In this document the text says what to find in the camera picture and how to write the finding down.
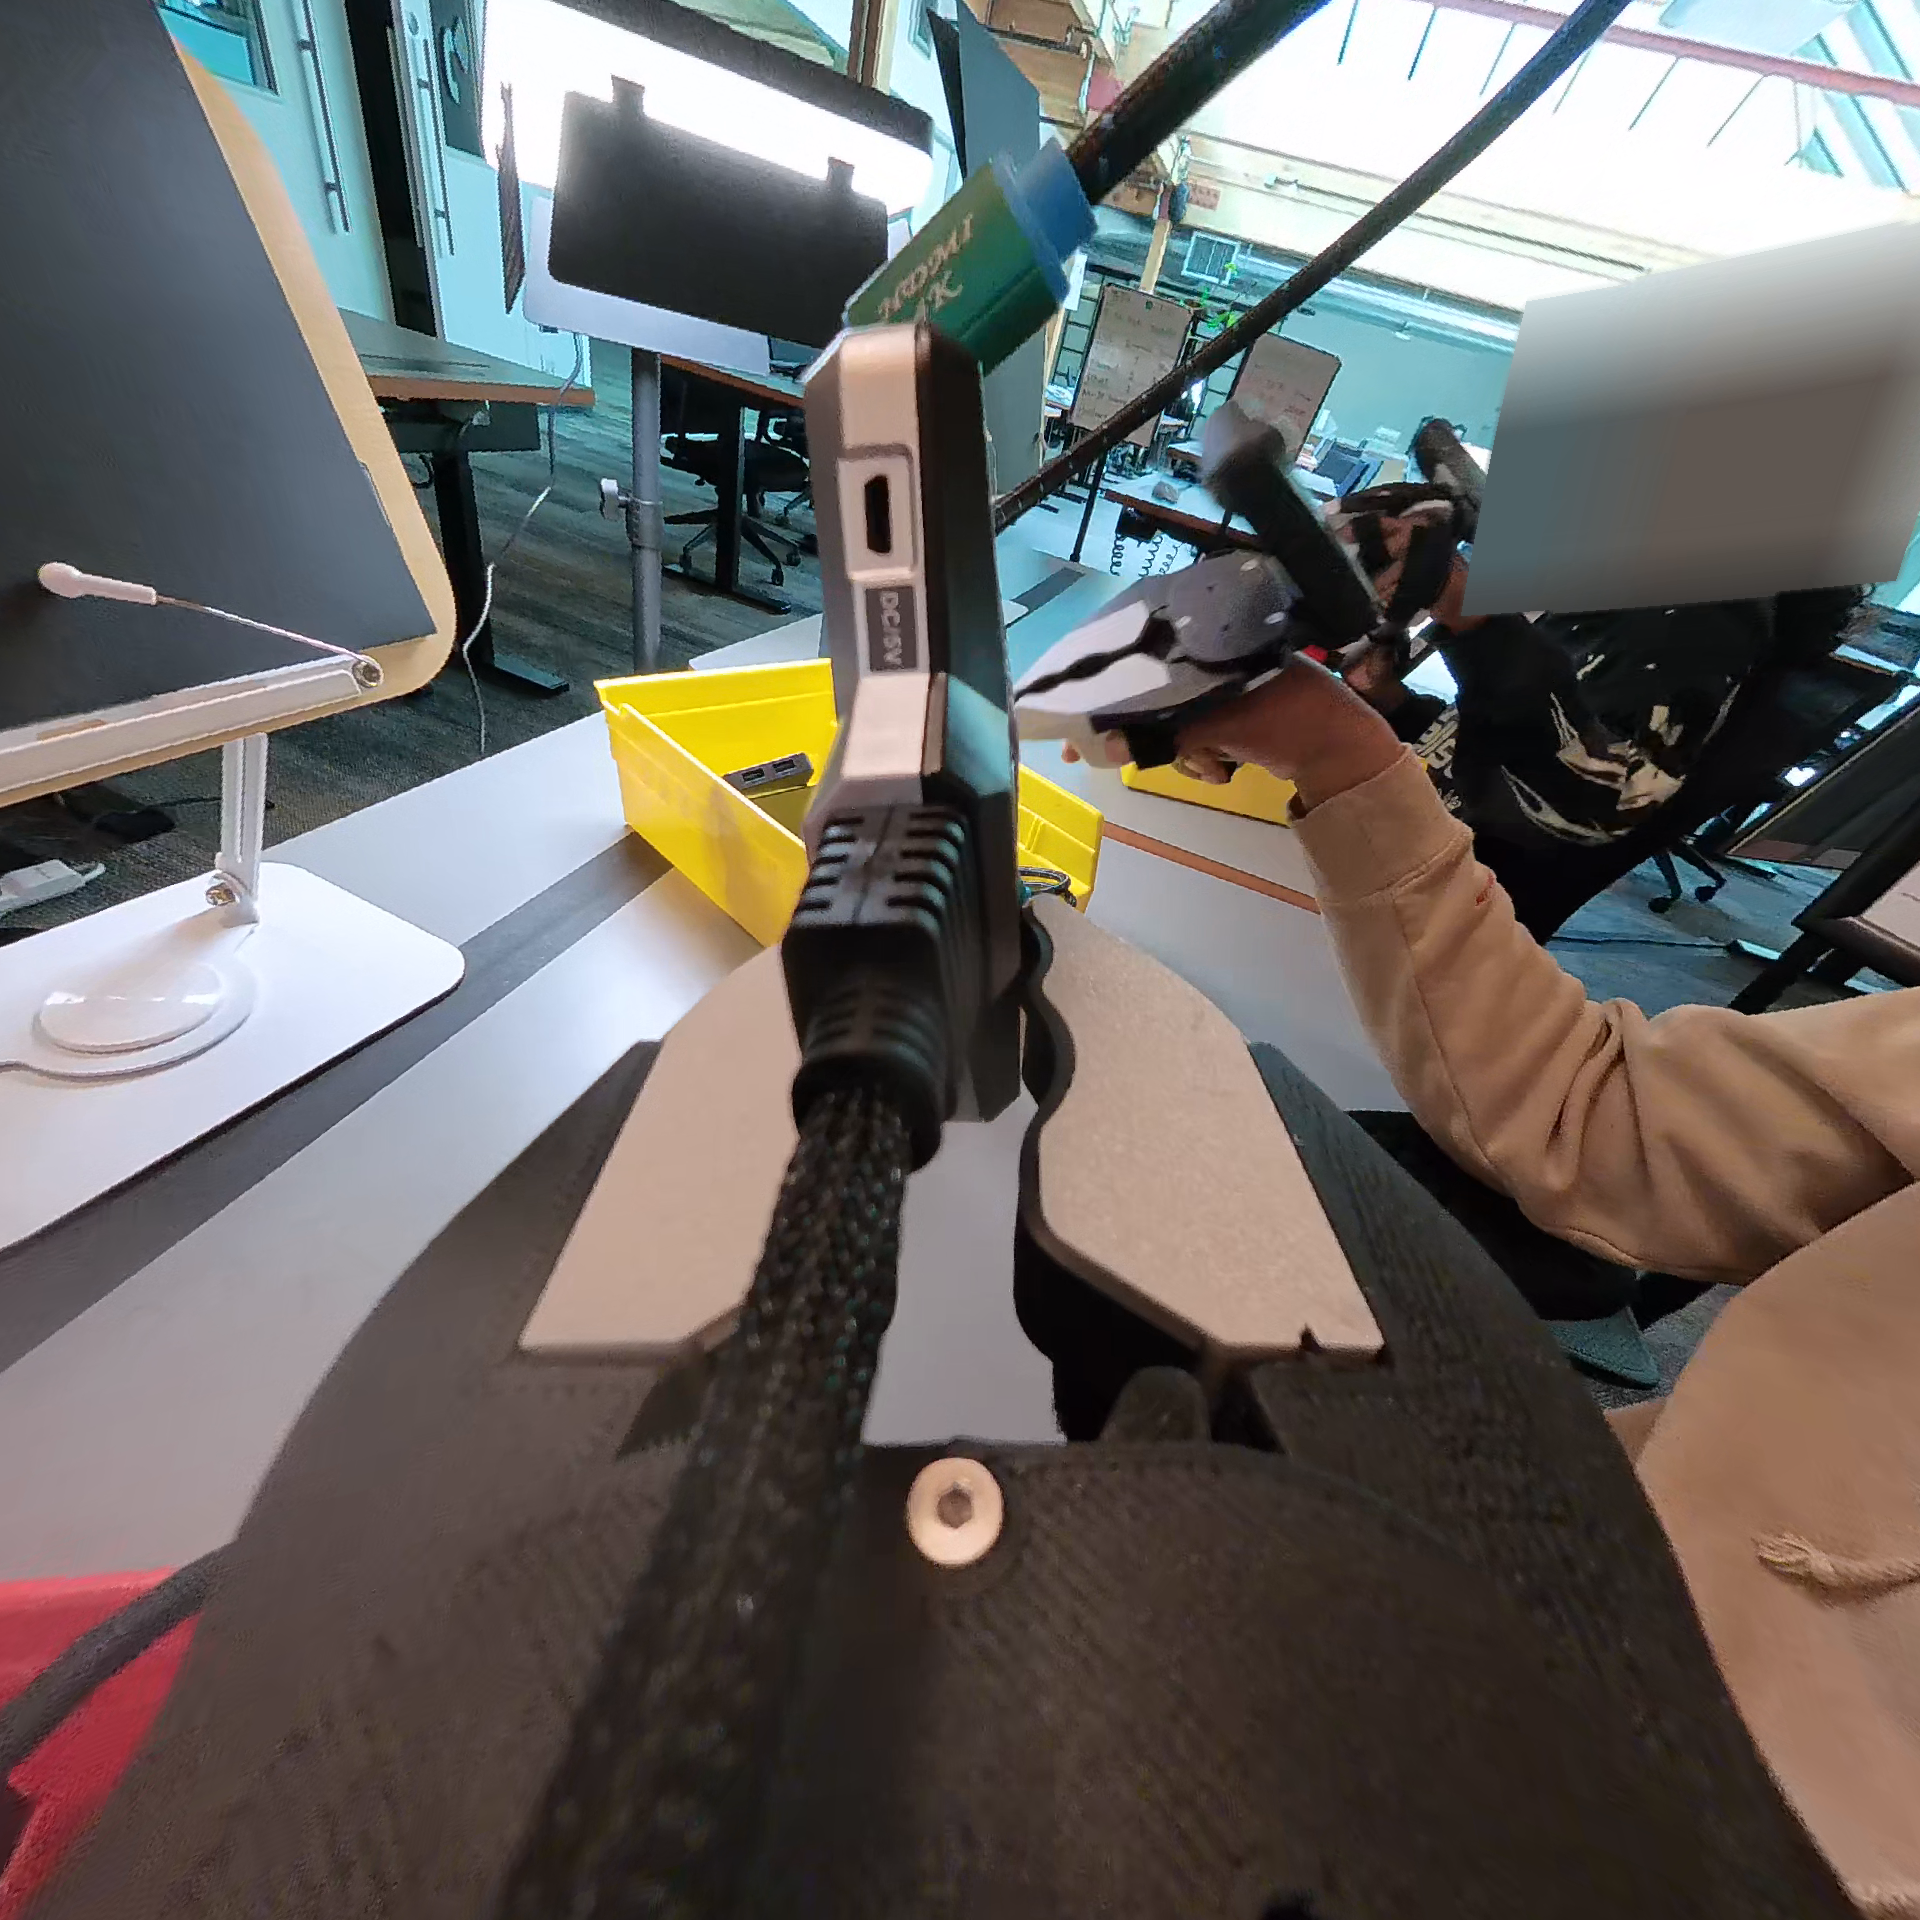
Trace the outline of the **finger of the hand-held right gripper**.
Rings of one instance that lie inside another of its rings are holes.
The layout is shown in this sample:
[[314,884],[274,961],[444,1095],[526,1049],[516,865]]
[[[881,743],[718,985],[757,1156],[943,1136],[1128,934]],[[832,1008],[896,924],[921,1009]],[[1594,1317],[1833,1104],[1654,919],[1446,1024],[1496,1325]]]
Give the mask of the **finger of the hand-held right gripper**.
[[1012,715],[1021,742],[1176,737],[1289,656],[1291,647],[1271,636],[1211,660],[1193,656],[1180,632],[1072,632],[1016,681]]
[[1285,567],[1226,553],[1151,574],[1072,630],[1062,656],[1247,656],[1277,636],[1299,605]]

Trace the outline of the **red plastic bin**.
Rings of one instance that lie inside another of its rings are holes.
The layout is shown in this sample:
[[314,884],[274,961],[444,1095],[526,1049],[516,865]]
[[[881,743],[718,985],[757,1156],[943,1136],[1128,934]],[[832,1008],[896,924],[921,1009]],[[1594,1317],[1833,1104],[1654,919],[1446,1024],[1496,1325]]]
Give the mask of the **red plastic bin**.
[[29,1912],[142,1751],[223,1557],[2,1585],[6,1919]]

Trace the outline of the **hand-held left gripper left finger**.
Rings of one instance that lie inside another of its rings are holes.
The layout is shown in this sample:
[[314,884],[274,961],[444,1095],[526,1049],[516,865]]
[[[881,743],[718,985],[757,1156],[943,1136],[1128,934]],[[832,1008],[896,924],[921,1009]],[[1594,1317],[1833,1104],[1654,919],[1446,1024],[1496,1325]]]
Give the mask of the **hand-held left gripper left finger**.
[[782,954],[763,950],[660,1040],[526,1354],[682,1363],[735,1330],[797,1151],[797,1069]]

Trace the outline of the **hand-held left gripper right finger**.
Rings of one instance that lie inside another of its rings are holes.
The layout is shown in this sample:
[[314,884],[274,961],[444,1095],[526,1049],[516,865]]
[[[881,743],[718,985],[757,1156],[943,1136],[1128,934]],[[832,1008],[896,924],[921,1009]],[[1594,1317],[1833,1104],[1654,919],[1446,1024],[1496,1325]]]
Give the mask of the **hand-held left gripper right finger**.
[[1236,1024],[1068,905],[1027,926],[1032,1247],[1202,1363],[1376,1363],[1380,1323]]

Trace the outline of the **person's right forearm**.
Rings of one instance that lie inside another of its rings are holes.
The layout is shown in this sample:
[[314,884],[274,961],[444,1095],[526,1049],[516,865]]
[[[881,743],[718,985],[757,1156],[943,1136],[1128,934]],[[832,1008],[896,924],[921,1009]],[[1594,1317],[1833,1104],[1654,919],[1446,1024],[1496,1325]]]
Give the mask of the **person's right forearm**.
[[1394,740],[1299,773],[1362,1026],[1424,1131],[1558,1239],[1694,1282],[1793,1257],[1914,1287],[1914,993],[1742,1014],[1594,1001]]

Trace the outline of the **yellow plastic bin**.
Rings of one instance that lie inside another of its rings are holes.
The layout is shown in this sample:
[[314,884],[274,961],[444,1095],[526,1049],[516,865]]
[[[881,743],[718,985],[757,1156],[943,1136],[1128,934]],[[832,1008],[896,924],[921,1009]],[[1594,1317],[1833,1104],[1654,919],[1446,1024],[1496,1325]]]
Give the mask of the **yellow plastic bin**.
[[1222,783],[1200,781],[1176,763],[1151,770],[1127,763],[1121,766],[1121,781],[1137,794],[1165,802],[1202,806],[1281,830],[1291,824],[1294,787],[1252,763],[1236,766],[1232,778]]
[[[1021,772],[1003,697],[947,671],[878,675],[837,705],[825,661],[599,687],[625,821],[749,934],[802,951],[929,946],[981,996],[1020,972],[1023,869],[1085,901],[1101,816]],[[723,773],[807,753],[804,844]]]

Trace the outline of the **person's beige hoodie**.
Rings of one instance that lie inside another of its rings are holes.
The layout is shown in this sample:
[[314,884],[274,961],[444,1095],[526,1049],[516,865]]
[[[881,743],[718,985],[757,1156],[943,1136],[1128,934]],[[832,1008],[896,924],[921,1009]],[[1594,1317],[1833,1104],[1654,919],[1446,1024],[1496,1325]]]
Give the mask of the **person's beige hoodie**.
[[1638,1473],[1767,1774],[1859,1916],[1914,1916],[1914,1183],[1749,1282]]

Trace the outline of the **wooden office desk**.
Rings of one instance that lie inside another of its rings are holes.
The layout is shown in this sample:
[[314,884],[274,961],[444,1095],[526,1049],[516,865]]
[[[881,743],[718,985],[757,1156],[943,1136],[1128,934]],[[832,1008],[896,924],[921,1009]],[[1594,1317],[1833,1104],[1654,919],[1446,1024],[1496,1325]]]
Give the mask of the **wooden office desk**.
[[514,687],[538,700],[566,695],[564,677],[498,651],[494,574],[483,549],[470,459],[534,453],[545,444],[543,432],[558,414],[593,409],[586,364],[579,360],[570,373],[551,373],[350,308],[340,308],[340,319],[395,452],[402,459],[420,459],[426,471],[458,617],[453,660],[476,681]]

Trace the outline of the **black HDMI switch box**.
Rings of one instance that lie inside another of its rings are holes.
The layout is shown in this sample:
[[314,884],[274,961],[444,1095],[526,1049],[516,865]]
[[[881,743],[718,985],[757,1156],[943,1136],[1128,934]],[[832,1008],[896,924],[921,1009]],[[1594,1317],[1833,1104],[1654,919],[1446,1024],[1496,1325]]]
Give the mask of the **black HDMI switch box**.
[[728,1916],[862,1462],[901,1205],[1020,1079],[1020,748],[973,357],[849,327],[825,459],[837,742],[782,937],[797,1149],[687,1459],[496,1916]]

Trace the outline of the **person's right hand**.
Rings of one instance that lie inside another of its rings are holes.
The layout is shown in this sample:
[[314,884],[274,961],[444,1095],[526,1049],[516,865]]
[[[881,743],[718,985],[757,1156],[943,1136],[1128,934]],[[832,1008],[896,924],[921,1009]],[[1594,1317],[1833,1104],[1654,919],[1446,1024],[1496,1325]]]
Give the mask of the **person's right hand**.
[[1289,783],[1294,821],[1404,762],[1413,748],[1387,720],[1341,677],[1299,656],[1235,702],[1188,711],[1173,746],[1173,766],[1202,783],[1224,787],[1241,766]]

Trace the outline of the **whiteboard on stand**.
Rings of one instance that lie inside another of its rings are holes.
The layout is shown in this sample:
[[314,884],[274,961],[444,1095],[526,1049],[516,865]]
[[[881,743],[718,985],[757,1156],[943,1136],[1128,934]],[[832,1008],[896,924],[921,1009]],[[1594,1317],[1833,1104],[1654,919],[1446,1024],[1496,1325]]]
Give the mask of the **whiteboard on stand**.
[[1188,303],[1105,280],[1075,382],[1068,423],[1080,434],[1101,428],[1138,394],[1176,370],[1188,348],[1192,327]]
[[1245,416],[1277,428],[1286,446],[1299,452],[1325,414],[1340,370],[1341,360],[1331,352],[1264,333],[1240,360],[1229,400]]

